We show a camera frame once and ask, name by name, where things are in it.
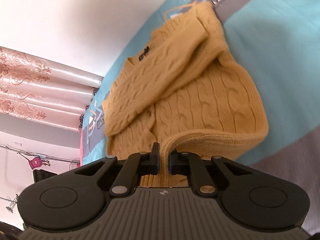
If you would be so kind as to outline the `mustard cable-knit cardigan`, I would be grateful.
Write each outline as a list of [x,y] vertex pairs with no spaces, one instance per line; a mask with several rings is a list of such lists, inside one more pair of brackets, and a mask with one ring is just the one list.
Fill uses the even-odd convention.
[[108,154],[126,159],[159,143],[160,172],[143,176],[144,187],[187,185],[169,173],[172,151],[234,160],[268,134],[260,94],[232,57],[211,2],[156,29],[126,59],[101,105]]

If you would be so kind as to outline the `pink mattress edge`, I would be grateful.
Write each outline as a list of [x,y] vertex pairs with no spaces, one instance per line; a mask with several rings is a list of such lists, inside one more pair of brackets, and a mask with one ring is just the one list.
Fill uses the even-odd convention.
[[80,132],[80,166],[83,165],[84,146],[83,146],[83,131]]

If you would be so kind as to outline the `magenta hanging garment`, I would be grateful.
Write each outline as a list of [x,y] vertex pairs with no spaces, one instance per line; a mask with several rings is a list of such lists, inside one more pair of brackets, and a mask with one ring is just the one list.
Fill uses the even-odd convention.
[[42,166],[51,166],[48,160],[41,159],[40,157],[34,157],[33,159],[28,160],[28,164],[32,170]]

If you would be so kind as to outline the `pink patterned curtain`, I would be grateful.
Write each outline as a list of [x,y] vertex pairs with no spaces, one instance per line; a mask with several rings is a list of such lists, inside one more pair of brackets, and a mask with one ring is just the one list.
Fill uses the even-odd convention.
[[78,131],[102,77],[1,47],[1,113]]

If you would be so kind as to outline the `blue grey printed bedsheet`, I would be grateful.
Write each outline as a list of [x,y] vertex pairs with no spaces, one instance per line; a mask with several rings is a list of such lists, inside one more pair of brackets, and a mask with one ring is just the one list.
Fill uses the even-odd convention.
[[310,198],[304,230],[319,232],[319,0],[166,0],[136,31],[85,114],[81,161],[106,155],[101,103],[124,61],[193,2],[213,1],[235,60],[262,97],[269,133],[238,162],[293,182]]

